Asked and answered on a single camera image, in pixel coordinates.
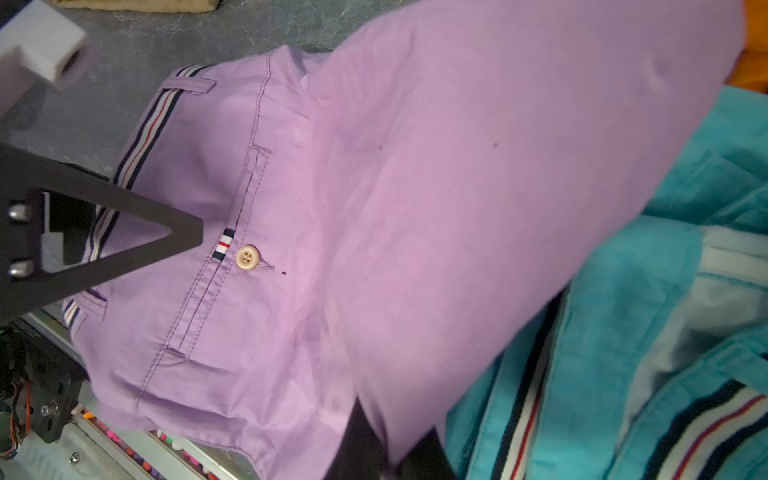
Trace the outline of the orange pants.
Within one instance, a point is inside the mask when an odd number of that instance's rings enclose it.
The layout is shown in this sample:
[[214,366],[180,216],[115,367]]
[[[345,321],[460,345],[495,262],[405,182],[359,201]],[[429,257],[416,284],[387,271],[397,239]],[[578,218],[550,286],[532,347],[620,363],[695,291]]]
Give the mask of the orange pants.
[[767,0],[747,0],[746,41],[727,84],[767,93]]

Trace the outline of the khaki pants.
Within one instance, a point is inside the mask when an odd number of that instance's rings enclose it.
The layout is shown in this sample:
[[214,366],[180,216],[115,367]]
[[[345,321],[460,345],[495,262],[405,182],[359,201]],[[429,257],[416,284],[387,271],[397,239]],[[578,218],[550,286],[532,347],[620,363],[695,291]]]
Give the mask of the khaki pants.
[[66,9],[176,14],[213,12],[220,0],[61,0],[52,4]]

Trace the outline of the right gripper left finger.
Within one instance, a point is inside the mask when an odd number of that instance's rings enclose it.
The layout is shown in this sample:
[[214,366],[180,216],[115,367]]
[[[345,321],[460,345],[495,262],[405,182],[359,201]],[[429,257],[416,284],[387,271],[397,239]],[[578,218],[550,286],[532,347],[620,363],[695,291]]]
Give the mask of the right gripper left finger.
[[[88,259],[97,224],[125,214],[152,224],[160,237]],[[47,230],[64,235],[72,265],[49,271]],[[149,200],[76,165],[4,144],[1,147],[1,321],[24,314],[199,246],[200,218]]]

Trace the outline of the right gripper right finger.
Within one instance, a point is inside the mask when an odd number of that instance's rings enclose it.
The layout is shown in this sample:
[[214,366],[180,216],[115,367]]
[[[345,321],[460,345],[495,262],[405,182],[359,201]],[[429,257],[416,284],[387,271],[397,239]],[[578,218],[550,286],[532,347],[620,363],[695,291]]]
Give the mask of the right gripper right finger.
[[391,465],[385,445],[355,401],[342,442],[325,480],[455,480],[435,429],[425,435],[397,465]]

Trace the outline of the teal pants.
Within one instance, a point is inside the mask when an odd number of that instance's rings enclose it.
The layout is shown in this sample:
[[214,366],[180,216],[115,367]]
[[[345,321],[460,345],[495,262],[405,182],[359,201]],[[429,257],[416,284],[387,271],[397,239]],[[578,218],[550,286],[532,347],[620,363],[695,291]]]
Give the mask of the teal pants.
[[447,418],[461,479],[767,475],[767,98],[718,100],[643,212]]

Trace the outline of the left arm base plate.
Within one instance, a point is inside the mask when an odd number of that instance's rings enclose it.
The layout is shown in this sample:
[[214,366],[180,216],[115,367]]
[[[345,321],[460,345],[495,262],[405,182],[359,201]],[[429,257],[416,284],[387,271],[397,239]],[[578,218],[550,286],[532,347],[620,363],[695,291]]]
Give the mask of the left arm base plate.
[[21,319],[1,328],[1,458],[36,435],[51,444],[72,421],[85,370]]

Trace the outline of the purple pants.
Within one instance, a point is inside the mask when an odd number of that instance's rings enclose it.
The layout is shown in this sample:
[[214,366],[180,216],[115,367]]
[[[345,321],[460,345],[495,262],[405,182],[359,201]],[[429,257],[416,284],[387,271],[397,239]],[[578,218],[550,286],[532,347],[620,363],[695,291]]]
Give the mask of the purple pants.
[[203,240],[66,301],[97,416],[320,479],[359,400],[402,460],[643,210],[744,40],[739,1],[420,1],[176,70],[113,183]]

